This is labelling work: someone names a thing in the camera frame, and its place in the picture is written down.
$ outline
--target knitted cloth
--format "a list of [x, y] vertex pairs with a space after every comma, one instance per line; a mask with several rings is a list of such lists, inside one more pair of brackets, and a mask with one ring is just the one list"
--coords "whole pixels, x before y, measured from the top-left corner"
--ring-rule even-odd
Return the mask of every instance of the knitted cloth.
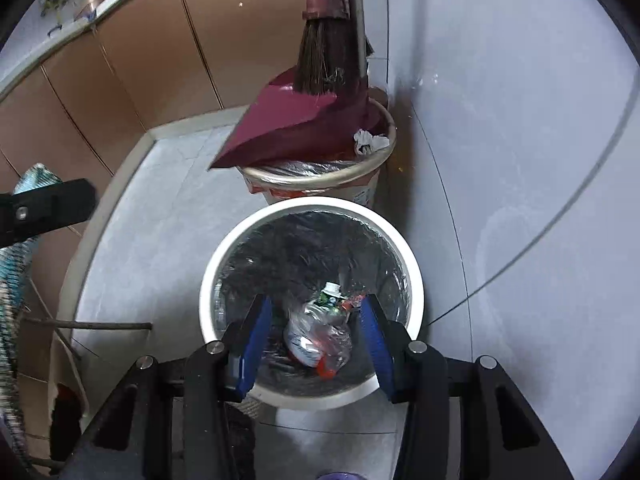
[[[15, 186], [14, 194], [61, 180], [42, 164], [28, 169]], [[24, 310], [24, 286], [29, 279], [31, 256], [37, 237], [0, 249], [0, 415], [13, 442], [9, 443], [20, 461], [29, 465], [24, 436], [24, 414], [18, 397], [16, 343], [20, 315]]]

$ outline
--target metal screw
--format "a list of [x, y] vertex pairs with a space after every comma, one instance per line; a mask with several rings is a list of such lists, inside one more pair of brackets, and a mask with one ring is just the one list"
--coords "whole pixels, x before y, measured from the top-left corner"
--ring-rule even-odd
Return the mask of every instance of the metal screw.
[[27, 218], [28, 214], [29, 210], [27, 209], [27, 206], [24, 205], [21, 205], [18, 209], [15, 210], [15, 217], [20, 221]]
[[154, 363], [154, 359], [150, 355], [143, 355], [136, 361], [136, 366], [141, 370], [146, 370]]
[[486, 368], [487, 370], [493, 370], [498, 365], [498, 361], [496, 361], [490, 355], [483, 355], [480, 360], [480, 366], [482, 368]]
[[414, 354], [424, 354], [427, 351], [427, 343], [422, 341], [411, 341], [409, 343], [409, 352]]
[[222, 341], [212, 341], [207, 343], [207, 352], [210, 354], [220, 354], [225, 351], [225, 344]]

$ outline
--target bucket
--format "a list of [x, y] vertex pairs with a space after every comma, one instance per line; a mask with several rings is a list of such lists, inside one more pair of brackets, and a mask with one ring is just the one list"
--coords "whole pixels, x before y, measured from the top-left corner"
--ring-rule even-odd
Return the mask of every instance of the bucket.
[[[294, 198], [261, 209], [240, 222], [207, 265], [200, 289], [204, 341], [222, 339], [242, 320], [255, 294], [274, 302], [271, 337], [282, 338], [287, 302], [305, 302], [326, 282], [345, 295], [373, 293], [389, 319], [411, 338], [422, 323], [424, 291], [418, 264], [398, 231], [372, 210], [329, 197]], [[352, 350], [333, 379], [311, 368], [280, 366], [277, 351], [263, 352], [251, 395], [290, 410], [327, 410], [378, 388], [358, 314], [350, 321]]]
[[292, 176], [270, 171], [269, 168], [239, 168], [249, 191], [261, 192], [269, 204], [303, 196], [332, 196], [372, 207], [380, 167], [396, 145], [396, 124], [383, 105], [371, 98], [369, 101], [385, 118], [389, 146], [355, 164], [323, 174]]

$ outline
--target white bottle cap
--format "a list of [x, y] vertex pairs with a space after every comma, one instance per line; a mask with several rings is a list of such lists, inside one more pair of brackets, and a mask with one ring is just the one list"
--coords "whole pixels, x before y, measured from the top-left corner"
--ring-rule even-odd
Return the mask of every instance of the white bottle cap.
[[338, 285], [337, 283], [326, 282], [326, 285], [324, 286], [324, 289], [322, 291], [329, 296], [340, 297], [340, 285]]

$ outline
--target broom handle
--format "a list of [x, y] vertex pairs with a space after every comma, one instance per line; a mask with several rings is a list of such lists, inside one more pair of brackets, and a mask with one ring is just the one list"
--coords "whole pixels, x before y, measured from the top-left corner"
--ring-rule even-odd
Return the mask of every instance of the broom handle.
[[358, 68], [360, 77], [367, 75], [367, 40], [364, 31], [364, 4], [362, 0], [350, 0], [351, 19], [355, 17], [358, 36]]

